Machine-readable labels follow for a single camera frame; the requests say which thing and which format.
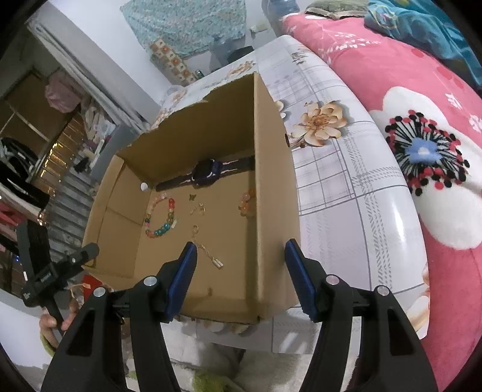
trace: watch face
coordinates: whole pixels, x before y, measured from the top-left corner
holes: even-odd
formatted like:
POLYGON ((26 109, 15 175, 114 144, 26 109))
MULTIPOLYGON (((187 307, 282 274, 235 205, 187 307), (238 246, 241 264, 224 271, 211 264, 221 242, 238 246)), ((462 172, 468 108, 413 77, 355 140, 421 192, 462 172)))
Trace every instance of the watch face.
POLYGON ((192 172, 192 178, 194 179, 194 182, 207 179, 213 172, 213 164, 214 161, 211 159, 199 162, 192 172))

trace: beaded bracelet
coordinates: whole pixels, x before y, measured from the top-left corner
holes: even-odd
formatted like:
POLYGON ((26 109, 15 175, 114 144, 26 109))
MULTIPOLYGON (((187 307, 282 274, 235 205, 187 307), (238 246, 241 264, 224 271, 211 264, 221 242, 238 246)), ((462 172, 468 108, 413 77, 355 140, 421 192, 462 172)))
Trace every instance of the beaded bracelet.
POLYGON ((148 236, 149 238, 156 238, 156 237, 160 237, 162 236, 163 234, 167 233, 170 229, 174 229, 174 227, 176 226, 177 224, 177 219, 174 219, 174 207, 175 207, 175 201, 174 199, 171 197, 169 199, 169 210, 168 210, 168 213, 167 213, 167 219, 166 219, 166 223, 163 224, 159 229, 157 230, 154 230, 154 231, 151 231, 149 229, 149 226, 150 226, 150 219, 151 219, 151 215, 152 215, 152 212, 154 210, 154 208, 156 207, 156 205, 158 203, 160 203, 161 201, 167 199, 167 195, 165 193, 162 193, 160 194, 159 196, 157 196, 154 201, 152 202, 152 204, 147 208, 147 213, 146 213, 146 217, 144 219, 144 226, 146 228, 146 236, 148 236))

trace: pink blanket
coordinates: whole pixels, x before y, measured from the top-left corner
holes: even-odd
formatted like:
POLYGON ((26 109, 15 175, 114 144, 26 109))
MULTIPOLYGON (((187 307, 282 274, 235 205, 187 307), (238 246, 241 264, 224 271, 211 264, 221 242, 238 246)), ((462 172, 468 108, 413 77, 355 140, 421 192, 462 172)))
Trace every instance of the pink blanket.
POLYGON ((442 391, 482 336, 482 100, 436 59, 361 18, 297 14, 284 27, 355 93, 405 175, 428 256, 423 345, 442 391))

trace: silver bolt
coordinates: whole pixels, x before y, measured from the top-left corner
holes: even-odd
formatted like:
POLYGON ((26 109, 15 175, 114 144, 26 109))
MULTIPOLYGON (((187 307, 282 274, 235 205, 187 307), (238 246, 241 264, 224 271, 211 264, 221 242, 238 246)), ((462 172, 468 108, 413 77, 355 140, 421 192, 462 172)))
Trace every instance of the silver bolt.
POLYGON ((390 294, 390 289, 387 286, 378 286, 376 288, 378 293, 384 297, 386 297, 388 294, 390 294))
POLYGON ((338 276, 328 275, 326 277, 326 283, 328 283, 332 286, 336 286, 338 283, 340 283, 340 279, 338 278, 338 276))
POLYGON ((154 286, 157 283, 157 278, 155 276, 148 276, 144 279, 144 284, 146 286, 154 286))
POLYGON ((106 293, 106 290, 103 287, 97 287, 94 290, 94 296, 95 297, 102 297, 105 293, 106 293))

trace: human hand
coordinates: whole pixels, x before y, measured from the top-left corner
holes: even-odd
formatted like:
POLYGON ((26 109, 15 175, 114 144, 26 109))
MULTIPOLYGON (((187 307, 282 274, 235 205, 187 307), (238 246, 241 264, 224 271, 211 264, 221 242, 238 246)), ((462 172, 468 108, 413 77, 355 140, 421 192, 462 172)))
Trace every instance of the human hand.
MULTIPOLYGON (((79 304, 74 298, 72 298, 72 300, 70 301, 68 305, 68 310, 69 315, 60 327, 62 331, 66 331, 70 327, 72 321, 77 315, 77 312, 79 311, 79 304)), ((52 331, 52 328, 57 327, 57 320, 47 312, 47 309, 44 309, 43 311, 44 314, 41 315, 39 321, 40 332, 47 339, 47 341, 51 344, 52 347, 57 348, 59 342, 57 341, 56 337, 54 336, 54 332, 52 331)))

